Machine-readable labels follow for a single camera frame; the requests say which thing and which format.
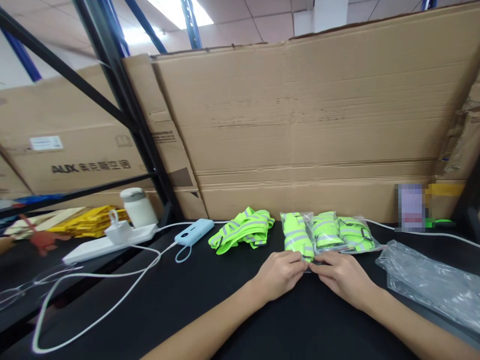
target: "black table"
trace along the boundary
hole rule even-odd
[[[56,241],[55,244],[58,248],[49,251],[45,257],[40,256],[37,248],[28,240],[19,241],[10,251],[0,256],[0,292],[32,281],[38,274],[58,266],[62,263],[62,258],[65,255],[89,240],[91,238]],[[81,264],[84,268],[77,270],[77,272],[111,273],[137,253],[136,249],[122,249],[85,261]],[[80,277],[65,280],[58,287],[53,300],[63,299],[68,301],[85,292],[95,282],[98,282],[98,280],[82,280]],[[32,326],[26,325],[26,322],[38,314],[43,301],[41,296],[51,286],[51,284],[36,286],[28,290],[15,303],[4,310],[0,310],[0,349],[4,350],[32,330]]]
[[[150,247],[165,249],[184,226],[171,230]],[[437,236],[395,233],[376,225],[372,233],[381,243],[395,238],[432,259],[480,275],[480,248]],[[162,257],[129,297],[106,319],[66,347],[47,355],[31,352],[32,334],[24,337],[2,359],[139,359],[156,345],[227,298],[251,279],[273,251],[283,250],[280,222],[270,230],[269,243],[253,250],[242,243],[216,255],[207,239],[192,249],[190,258],[175,263],[176,246]],[[372,280],[386,288],[386,273],[374,264],[379,253],[356,258]],[[116,273],[146,267],[154,254],[143,251]],[[43,348],[56,346],[103,315],[136,277],[108,279],[60,310],[44,324]],[[480,336],[413,301],[398,296],[422,316],[478,346]],[[305,274],[296,287],[250,317],[222,346],[215,359],[345,359],[362,354],[369,359],[415,358],[396,337],[330,291],[314,274]]]

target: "hand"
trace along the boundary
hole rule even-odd
[[[307,267],[300,251],[272,252],[258,274],[249,281],[253,294],[265,304],[278,299],[294,288]]]
[[[355,308],[366,312],[382,288],[375,285],[369,276],[351,255],[327,251],[315,257],[319,262],[330,265],[315,265],[310,263],[310,270],[327,285],[335,294],[353,305]]]

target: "plastic bag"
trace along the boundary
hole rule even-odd
[[[395,240],[375,261],[389,275],[388,288],[480,333],[480,277]]]
[[[280,213],[285,235],[285,250],[299,251],[303,261],[311,263],[315,257],[312,232],[313,212]]]
[[[339,219],[335,211],[327,211],[313,217],[313,247],[315,254],[325,251],[345,251],[351,249],[340,235]]]
[[[341,251],[343,254],[370,253],[387,247],[375,240],[362,216],[339,216],[338,225],[340,236],[348,248]]]

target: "barcode label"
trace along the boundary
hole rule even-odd
[[[44,137],[31,137],[31,147],[33,150],[57,150],[63,149],[64,146],[60,141],[60,136],[44,136]]]

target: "packaged reflective vest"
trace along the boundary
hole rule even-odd
[[[247,207],[212,236],[208,244],[216,250],[217,255],[226,253],[241,242],[249,243],[253,249],[256,249],[267,245],[268,231],[274,222],[267,210],[255,211]]]
[[[370,251],[376,244],[366,222],[350,216],[338,217],[339,233],[346,244],[357,252]]]
[[[285,250],[301,252],[304,261],[311,263],[315,257],[310,226],[313,213],[289,212],[280,213]]]
[[[335,211],[322,212],[314,216],[312,230],[318,250],[333,250],[345,246],[340,237],[339,222]]]

